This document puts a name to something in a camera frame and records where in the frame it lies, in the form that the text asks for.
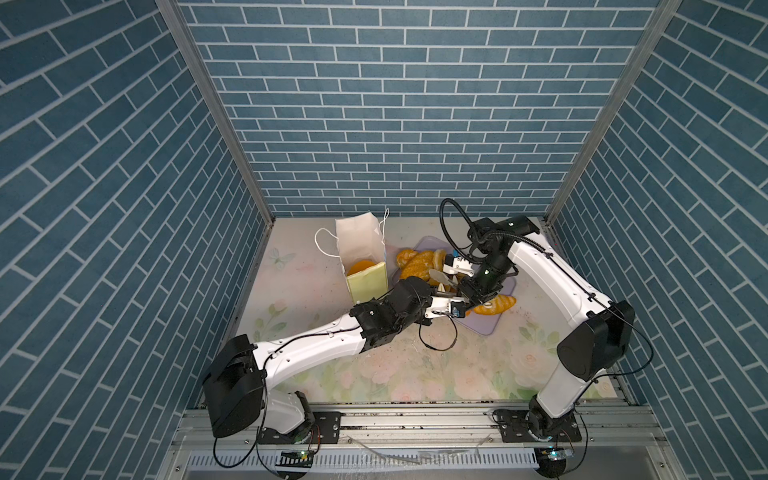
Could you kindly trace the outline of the round orange pancake stack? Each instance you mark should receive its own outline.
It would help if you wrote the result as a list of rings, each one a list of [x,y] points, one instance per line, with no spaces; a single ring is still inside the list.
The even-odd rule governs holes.
[[[346,276],[349,277],[349,276],[364,272],[377,265],[378,263],[372,260],[368,260],[368,259],[360,260],[347,270]]]

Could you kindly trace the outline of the white green paper bag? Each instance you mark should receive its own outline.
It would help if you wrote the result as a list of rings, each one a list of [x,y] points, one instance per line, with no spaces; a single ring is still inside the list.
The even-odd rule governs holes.
[[[389,290],[385,245],[386,218],[379,220],[367,212],[355,217],[337,219],[335,230],[320,228],[314,234],[316,248],[323,255],[339,261],[347,289],[354,304],[383,296]],[[335,241],[336,252],[323,249],[318,236],[324,233]],[[372,260],[378,265],[347,277],[347,270],[360,260]]]

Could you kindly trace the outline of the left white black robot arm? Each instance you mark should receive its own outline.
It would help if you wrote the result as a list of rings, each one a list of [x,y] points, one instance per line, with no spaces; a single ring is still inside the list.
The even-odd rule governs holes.
[[[275,387],[326,362],[382,347],[414,323],[448,317],[460,301],[409,277],[305,333],[257,343],[246,334],[231,338],[201,377],[213,436],[232,436],[257,421],[283,436],[305,431],[314,419],[305,396],[273,394]]]

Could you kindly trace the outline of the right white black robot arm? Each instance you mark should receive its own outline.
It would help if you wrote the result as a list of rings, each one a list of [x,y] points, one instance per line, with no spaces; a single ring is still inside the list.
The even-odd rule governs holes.
[[[558,365],[529,402],[530,434],[540,440],[557,435],[573,421],[573,410],[598,377],[628,348],[635,312],[626,301],[614,302],[581,277],[551,247],[527,217],[469,223],[470,248],[462,258],[477,267],[457,287],[459,317],[495,299],[504,280],[526,272],[555,303],[570,332],[557,345]]]

